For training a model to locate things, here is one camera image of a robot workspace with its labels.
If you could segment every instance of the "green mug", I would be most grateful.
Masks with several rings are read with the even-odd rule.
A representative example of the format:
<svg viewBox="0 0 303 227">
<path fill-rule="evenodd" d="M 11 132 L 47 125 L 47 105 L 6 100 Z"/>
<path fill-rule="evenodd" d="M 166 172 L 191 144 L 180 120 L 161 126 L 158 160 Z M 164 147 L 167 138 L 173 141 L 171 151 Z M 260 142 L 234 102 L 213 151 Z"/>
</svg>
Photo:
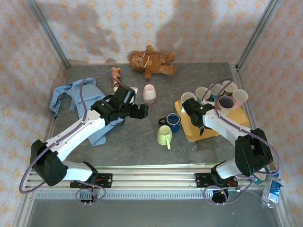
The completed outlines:
<svg viewBox="0 0 303 227">
<path fill-rule="evenodd" d="M 157 142 L 163 146 L 166 145 L 168 150 L 170 150 L 171 138 L 172 138 L 172 131 L 169 126 L 163 125 L 158 129 Z"/>
</svg>

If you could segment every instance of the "teddy bear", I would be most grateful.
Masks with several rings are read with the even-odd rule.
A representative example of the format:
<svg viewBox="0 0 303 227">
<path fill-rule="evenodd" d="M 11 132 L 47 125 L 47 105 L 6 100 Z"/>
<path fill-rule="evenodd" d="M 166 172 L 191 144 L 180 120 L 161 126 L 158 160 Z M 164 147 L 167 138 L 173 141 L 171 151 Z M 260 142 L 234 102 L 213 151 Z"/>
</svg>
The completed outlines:
<svg viewBox="0 0 303 227">
<path fill-rule="evenodd" d="M 175 66 L 165 64 L 171 63 L 176 59 L 175 52 L 160 55 L 152 46 L 148 45 L 144 52 L 132 51 L 127 58 L 134 70 L 144 71 L 144 78 L 146 80 L 150 80 L 152 74 L 155 73 L 163 73 L 171 76 L 176 72 Z"/>
</svg>

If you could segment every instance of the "floral wall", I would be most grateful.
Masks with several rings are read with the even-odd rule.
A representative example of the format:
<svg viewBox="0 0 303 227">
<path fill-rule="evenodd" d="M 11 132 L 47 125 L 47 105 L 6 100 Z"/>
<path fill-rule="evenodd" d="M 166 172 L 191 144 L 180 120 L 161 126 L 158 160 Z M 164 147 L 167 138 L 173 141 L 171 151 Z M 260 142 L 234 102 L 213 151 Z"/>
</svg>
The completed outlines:
<svg viewBox="0 0 303 227">
<path fill-rule="evenodd" d="M 0 226 L 12 226 L 31 144 L 45 139 L 51 90 L 66 70 L 24 0 L 0 4 Z"/>
<path fill-rule="evenodd" d="M 303 2 L 282 1 L 241 72 L 259 127 L 282 159 L 282 179 L 303 226 Z"/>
<path fill-rule="evenodd" d="M 70 64 L 126 63 L 132 50 L 176 62 L 239 62 L 270 0 L 38 0 Z"/>
</svg>

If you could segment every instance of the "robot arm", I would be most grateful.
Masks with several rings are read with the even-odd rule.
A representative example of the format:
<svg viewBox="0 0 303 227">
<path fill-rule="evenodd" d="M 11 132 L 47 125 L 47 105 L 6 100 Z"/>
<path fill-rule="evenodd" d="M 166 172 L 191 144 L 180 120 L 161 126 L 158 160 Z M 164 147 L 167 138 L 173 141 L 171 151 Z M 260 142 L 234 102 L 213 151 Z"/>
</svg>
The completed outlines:
<svg viewBox="0 0 303 227">
<path fill-rule="evenodd" d="M 271 151 L 263 142 L 232 127 L 215 113 L 211 104 L 200 105 L 193 98 L 183 103 L 183 108 L 191 118 L 194 126 L 199 127 L 201 134 L 204 128 L 217 131 L 235 147 L 235 158 L 224 161 L 211 170 L 215 183 L 234 175 L 251 176 L 273 161 Z M 261 129 L 252 130 L 229 120 L 234 125 L 260 136 L 266 140 Z"/>
<path fill-rule="evenodd" d="M 43 143 L 40 140 L 32 144 L 31 162 L 47 147 L 52 146 L 33 166 L 39 176 L 49 186 L 54 186 L 62 180 L 79 180 L 94 183 L 97 170 L 87 162 L 74 163 L 65 161 L 67 156 L 88 136 L 104 128 L 106 125 L 118 118 L 143 119 L 147 117 L 147 105 L 133 105 L 131 102 L 135 92 L 120 85 L 110 100 L 99 100 L 94 103 L 87 116 L 67 128 L 65 131 Z"/>
</svg>

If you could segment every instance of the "blue cloth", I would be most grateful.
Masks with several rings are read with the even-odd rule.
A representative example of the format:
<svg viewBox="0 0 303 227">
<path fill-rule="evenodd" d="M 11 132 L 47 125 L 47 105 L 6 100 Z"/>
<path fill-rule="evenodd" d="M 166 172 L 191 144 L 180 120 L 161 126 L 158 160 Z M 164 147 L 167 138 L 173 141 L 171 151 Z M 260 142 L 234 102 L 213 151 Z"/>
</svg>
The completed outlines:
<svg viewBox="0 0 303 227">
<path fill-rule="evenodd" d="M 74 110 L 77 108 L 79 118 L 84 116 L 84 107 L 80 99 L 80 85 L 83 80 L 77 80 L 71 84 L 66 84 L 60 87 L 55 88 L 53 91 L 53 98 L 49 104 L 49 108 L 54 112 L 54 116 L 57 116 L 60 108 L 61 101 L 58 100 L 59 96 L 63 93 L 68 94 L 71 100 L 71 108 L 70 110 Z M 87 78 L 82 88 L 82 96 L 85 102 L 87 110 L 98 100 L 105 97 L 102 91 L 96 87 L 96 80 L 93 78 Z M 90 144 L 94 147 L 99 144 L 103 144 L 106 142 L 105 134 L 111 130 L 114 125 L 123 121 L 123 119 L 119 118 L 116 121 L 111 122 L 103 129 L 96 131 L 94 134 L 89 136 Z"/>
</svg>

